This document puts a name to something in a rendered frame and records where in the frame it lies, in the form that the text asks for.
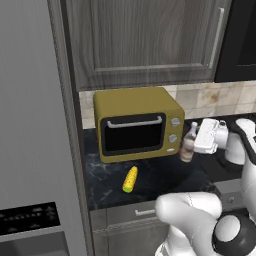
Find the yellow toaster oven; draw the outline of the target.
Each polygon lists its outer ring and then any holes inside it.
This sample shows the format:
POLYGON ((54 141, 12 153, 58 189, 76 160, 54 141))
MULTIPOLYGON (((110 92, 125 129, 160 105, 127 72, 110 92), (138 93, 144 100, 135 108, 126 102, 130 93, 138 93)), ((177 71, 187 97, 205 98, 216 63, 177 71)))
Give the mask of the yellow toaster oven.
POLYGON ((104 163, 147 159, 176 154, 180 148, 185 112, 176 100, 162 87, 143 87, 97 91, 93 96, 94 120, 100 159, 104 163), (163 145, 159 150, 143 153, 104 156, 102 153, 100 121, 106 117, 129 116, 146 113, 164 113, 166 125, 163 145), (179 118, 181 124, 173 127, 170 121, 179 118), (174 143, 168 141, 172 134, 177 136, 174 143))

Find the black extractor hood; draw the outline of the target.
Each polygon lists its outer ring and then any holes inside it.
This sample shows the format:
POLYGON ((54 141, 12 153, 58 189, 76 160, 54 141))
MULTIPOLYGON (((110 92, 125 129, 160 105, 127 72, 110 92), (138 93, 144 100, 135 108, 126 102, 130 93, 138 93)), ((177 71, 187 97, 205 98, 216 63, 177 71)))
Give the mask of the black extractor hood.
POLYGON ((232 0, 216 83, 256 80, 256 0, 232 0))

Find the grey fridge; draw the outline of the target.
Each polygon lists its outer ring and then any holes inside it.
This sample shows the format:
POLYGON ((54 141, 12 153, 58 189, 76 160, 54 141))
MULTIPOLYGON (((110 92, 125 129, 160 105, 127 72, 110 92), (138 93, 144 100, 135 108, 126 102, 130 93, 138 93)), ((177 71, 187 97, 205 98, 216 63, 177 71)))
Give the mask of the grey fridge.
POLYGON ((36 255, 94 256, 83 169, 60 0, 0 0, 0 212, 54 203, 60 221, 0 245, 63 233, 65 246, 36 255))

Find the grey wood cupboard door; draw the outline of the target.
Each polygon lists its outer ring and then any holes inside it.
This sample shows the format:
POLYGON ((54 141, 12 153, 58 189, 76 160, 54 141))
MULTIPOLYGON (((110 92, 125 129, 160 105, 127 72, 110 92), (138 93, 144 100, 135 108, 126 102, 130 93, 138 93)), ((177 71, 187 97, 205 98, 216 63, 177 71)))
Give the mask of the grey wood cupboard door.
POLYGON ((231 3, 65 0, 77 89, 211 81, 231 3), (219 7, 225 14, 209 69, 219 7))

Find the black toaster oven door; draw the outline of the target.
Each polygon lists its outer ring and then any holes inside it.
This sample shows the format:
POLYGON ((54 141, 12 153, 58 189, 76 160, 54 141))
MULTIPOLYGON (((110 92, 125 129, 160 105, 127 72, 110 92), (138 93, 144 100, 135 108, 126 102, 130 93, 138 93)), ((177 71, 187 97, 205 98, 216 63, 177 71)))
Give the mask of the black toaster oven door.
POLYGON ((166 115, 161 112, 103 118, 100 121, 102 153, 117 156, 159 150, 163 145, 165 125, 166 115), (161 124, 117 129, 107 126, 107 121, 114 124, 143 122, 156 120, 157 116, 161 116, 161 124))

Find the grey lower cupboard door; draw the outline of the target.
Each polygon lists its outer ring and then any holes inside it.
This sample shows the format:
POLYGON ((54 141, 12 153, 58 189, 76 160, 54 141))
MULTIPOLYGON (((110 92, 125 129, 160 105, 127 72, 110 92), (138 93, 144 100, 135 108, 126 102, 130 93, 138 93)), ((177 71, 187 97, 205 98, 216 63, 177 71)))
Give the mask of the grey lower cupboard door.
POLYGON ((95 256, 154 256, 167 234, 167 225, 97 231, 95 256))

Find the black and grey stove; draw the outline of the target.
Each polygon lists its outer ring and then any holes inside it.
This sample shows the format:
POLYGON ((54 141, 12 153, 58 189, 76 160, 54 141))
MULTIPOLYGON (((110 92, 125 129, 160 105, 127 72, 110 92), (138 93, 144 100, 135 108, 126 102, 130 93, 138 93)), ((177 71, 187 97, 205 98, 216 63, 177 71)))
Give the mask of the black and grey stove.
POLYGON ((218 120, 217 150, 200 154, 200 162, 218 191, 224 211, 246 208, 256 221, 256 123, 239 118, 227 125, 218 120), (227 200, 234 197, 229 204, 227 200))

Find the yellow corn cob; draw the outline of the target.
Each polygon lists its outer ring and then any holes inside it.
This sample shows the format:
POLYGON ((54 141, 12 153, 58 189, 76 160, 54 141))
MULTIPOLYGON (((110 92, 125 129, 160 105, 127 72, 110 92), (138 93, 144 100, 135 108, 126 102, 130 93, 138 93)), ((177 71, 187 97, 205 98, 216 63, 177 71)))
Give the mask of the yellow corn cob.
POLYGON ((124 180, 122 190, 126 193, 131 193, 135 186, 138 175, 138 168, 133 166, 127 173, 126 178, 124 180))

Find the grey drawer front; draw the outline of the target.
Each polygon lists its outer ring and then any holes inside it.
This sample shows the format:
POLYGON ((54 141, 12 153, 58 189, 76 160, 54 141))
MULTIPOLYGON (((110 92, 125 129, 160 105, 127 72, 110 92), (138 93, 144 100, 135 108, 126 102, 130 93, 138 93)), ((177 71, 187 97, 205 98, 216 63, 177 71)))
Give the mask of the grey drawer front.
POLYGON ((129 205, 93 210, 90 212, 92 232, 102 233, 124 227, 163 226, 155 214, 136 216, 135 210, 155 210, 155 202, 147 201, 129 205))

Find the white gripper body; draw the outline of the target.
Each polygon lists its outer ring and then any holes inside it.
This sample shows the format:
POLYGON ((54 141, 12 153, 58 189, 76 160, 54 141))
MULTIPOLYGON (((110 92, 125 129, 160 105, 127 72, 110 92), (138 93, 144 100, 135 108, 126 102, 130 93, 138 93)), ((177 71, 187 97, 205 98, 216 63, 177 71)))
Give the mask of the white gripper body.
POLYGON ((216 119, 205 118, 194 142, 194 151, 201 154, 213 154, 217 150, 215 136, 219 121, 216 119))

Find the clear liquor bottle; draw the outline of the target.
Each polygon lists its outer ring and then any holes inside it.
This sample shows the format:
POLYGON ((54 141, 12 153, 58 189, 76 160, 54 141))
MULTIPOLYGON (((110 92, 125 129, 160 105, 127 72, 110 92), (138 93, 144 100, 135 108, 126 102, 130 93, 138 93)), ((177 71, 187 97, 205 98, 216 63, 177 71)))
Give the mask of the clear liquor bottle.
POLYGON ((197 122, 192 122, 189 132, 183 138, 182 147, 180 150, 180 159, 183 162, 188 163, 193 158, 197 126, 197 122))

